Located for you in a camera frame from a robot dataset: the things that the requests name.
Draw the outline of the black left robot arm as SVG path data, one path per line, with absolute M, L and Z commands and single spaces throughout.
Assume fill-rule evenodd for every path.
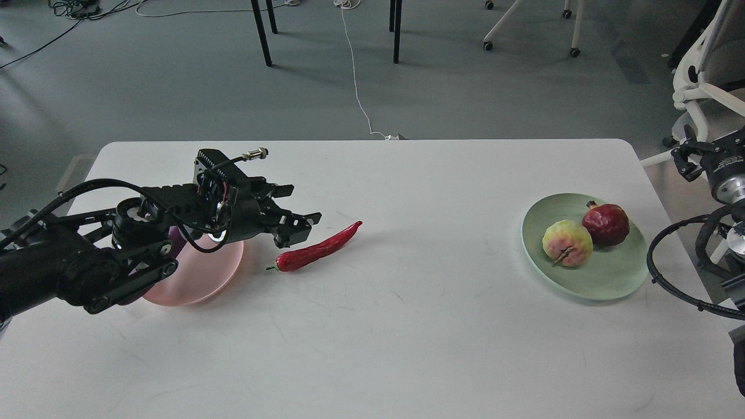
M 293 186 L 250 177 L 235 158 L 203 148 L 191 183 L 141 187 L 94 179 L 59 193 L 2 231 L 2 323 L 53 298 L 91 315 L 131 303 L 175 273 L 185 245 L 212 254 L 268 233 L 279 248 L 308 239 L 319 212 L 300 215 L 276 199 Z

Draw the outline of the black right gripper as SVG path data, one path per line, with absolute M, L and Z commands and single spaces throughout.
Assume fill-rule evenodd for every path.
M 678 174 L 687 182 L 697 180 L 706 172 L 711 196 L 721 204 L 743 204 L 744 199 L 744 133 L 733 131 L 710 143 L 686 140 L 670 155 Z M 695 164 L 691 155 L 701 157 Z

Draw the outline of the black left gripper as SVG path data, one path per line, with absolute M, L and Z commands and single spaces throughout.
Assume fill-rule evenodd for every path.
M 229 183 L 215 175 L 195 175 L 199 195 L 210 205 L 211 233 L 214 242 L 225 244 L 252 239 L 258 234 L 272 234 L 277 248 L 290 248 L 308 239 L 322 213 L 305 215 L 281 212 L 272 214 L 274 201 L 291 196 L 293 184 L 269 183 L 264 177 L 244 177 Z

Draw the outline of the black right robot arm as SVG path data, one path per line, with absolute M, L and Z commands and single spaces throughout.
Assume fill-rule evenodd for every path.
M 646 254 L 652 283 L 700 312 L 730 321 L 735 382 L 743 393 L 743 225 L 744 139 L 743 129 L 714 141 L 698 141 L 694 133 L 670 154 L 678 174 L 692 182 L 705 176 L 711 197 L 721 207 L 711 213 L 675 222 L 652 239 Z M 654 252 L 663 239 L 689 225 L 700 225 L 693 244 L 696 265 L 719 280 L 726 294 L 721 304 L 710 303 L 681 291 L 655 265 Z

